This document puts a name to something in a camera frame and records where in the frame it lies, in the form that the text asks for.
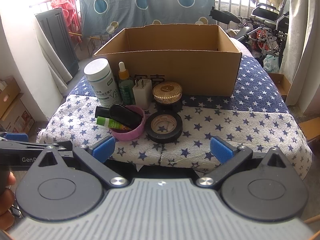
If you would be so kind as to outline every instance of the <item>white plastic bottle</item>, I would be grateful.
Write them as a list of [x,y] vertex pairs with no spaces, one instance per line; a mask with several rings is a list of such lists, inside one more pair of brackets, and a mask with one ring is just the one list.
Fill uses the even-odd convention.
[[110,108],[114,104],[121,104],[121,96],[106,58],[97,58],[84,68],[92,90],[101,106]]

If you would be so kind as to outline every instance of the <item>pink plastic ring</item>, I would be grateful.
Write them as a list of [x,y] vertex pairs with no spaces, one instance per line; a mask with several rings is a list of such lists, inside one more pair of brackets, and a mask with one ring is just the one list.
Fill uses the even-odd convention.
[[139,137],[140,135],[142,135],[142,133],[144,132],[144,124],[146,123],[146,115],[144,113],[144,110],[142,110],[140,107],[138,106],[125,106],[126,108],[140,114],[142,116],[142,121],[141,124],[139,124],[139,126],[130,131],[130,132],[125,132],[122,130],[114,130],[114,129],[110,129],[112,136],[116,139],[118,139],[119,141],[131,141],[137,137]]

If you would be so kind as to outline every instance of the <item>gold lid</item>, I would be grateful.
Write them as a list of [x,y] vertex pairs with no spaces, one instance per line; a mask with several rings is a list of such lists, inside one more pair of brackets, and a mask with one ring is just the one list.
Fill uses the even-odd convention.
[[152,94],[157,102],[172,104],[181,98],[182,87],[177,82],[166,81],[156,85],[152,90]]

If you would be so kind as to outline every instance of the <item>black tape roll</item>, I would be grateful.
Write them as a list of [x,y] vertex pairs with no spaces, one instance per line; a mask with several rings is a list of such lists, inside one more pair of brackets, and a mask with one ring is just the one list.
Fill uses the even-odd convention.
[[171,143],[182,133],[182,119],[172,111],[155,112],[147,119],[145,131],[156,143]]

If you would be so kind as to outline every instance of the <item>star-patterned blanket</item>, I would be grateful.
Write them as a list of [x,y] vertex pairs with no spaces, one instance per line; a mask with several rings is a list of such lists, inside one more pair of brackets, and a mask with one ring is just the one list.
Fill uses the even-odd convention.
[[[243,58],[231,98],[184,95],[178,113],[183,133],[177,141],[157,144],[144,132],[132,141],[117,141],[111,159],[209,172],[220,164],[210,152],[210,139],[217,135],[234,146],[244,144],[258,152],[279,147],[304,178],[311,165],[311,150],[303,133],[268,74],[242,44],[237,45]],[[96,125],[94,112],[99,105],[83,77],[47,128],[39,132],[38,142],[71,140],[75,146],[92,145],[110,135],[108,128]],[[152,103],[146,114],[155,111]]]

